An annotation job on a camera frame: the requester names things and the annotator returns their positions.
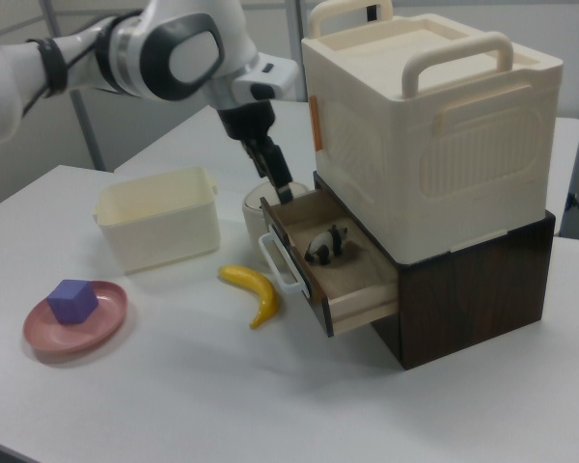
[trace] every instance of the purple cube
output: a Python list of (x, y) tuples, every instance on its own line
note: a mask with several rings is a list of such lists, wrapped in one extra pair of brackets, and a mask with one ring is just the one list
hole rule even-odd
[(63, 280), (47, 296), (47, 304), (59, 323), (83, 323), (98, 306), (90, 282)]

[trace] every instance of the white drawer handle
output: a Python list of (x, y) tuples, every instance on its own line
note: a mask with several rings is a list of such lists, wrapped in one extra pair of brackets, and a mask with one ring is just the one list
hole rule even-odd
[[(281, 240), (277, 236), (277, 233), (275, 233), (274, 231), (270, 231), (267, 234), (263, 234), (262, 236), (260, 236), (259, 242), (260, 248), (262, 249), (262, 254), (265, 257), (266, 262), (268, 262), (268, 266), (270, 267), (270, 270), (272, 270), (274, 278), (277, 280), (277, 283), (279, 284), (283, 292), (292, 294), (295, 292), (302, 291), (305, 293), (305, 296), (307, 296), (308, 298), (311, 297), (309, 289), (307, 288), (307, 284), (300, 276), (300, 273), (298, 272), (296, 265), (293, 263), (293, 260), (291, 260), (288, 251), (286, 250), (285, 246), (281, 243)], [(296, 280), (294, 283), (286, 283), (286, 281), (283, 279), (283, 276), (281, 275), (281, 272), (277, 268), (277, 265), (274, 263), (274, 260), (272, 260), (272, 256), (270, 255), (270, 253), (268, 253), (268, 249), (266, 248), (266, 244), (268, 243), (273, 243), (279, 249), (281, 256), (283, 256), (283, 259), (288, 265), (288, 269), (291, 271), (293, 278)]]

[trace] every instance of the yellow banana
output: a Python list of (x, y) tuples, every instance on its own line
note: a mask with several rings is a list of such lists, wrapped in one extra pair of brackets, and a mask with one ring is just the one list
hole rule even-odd
[(225, 281), (250, 289), (260, 296), (260, 309), (249, 324), (252, 330), (279, 311), (279, 301), (274, 286), (260, 272), (242, 265), (225, 265), (219, 269), (219, 275)]

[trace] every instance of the panda figurine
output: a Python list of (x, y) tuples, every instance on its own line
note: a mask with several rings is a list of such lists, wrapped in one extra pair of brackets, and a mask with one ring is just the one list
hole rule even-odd
[(335, 257), (340, 256), (343, 253), (341, 245), (347, 239), (347, 228), (338, 229), (336, 225), (333, 225), (327, 231), (320, 233), (316, 236), (311, 243), (309, 243), (309, 248), (305, 253), (305, 260), (309, 263), (315, 261), (315, 256), (319, 258), (319, 263), (321, 265), (327, 265), (330, 263), (330, 251), (335, 255)]

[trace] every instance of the white rectangular container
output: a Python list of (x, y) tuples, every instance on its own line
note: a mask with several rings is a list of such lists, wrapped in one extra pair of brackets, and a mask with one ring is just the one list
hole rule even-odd
[[(327, 36), (368, 5), (380, 20)], [(562, 61), (387, 0), (303, 41), (317, 172), (398, 263), (541, 220)]]
[(95, 219), (125, 272), (219, 247), (216, 185), (202, 167), (137, 178), (100, 192)]

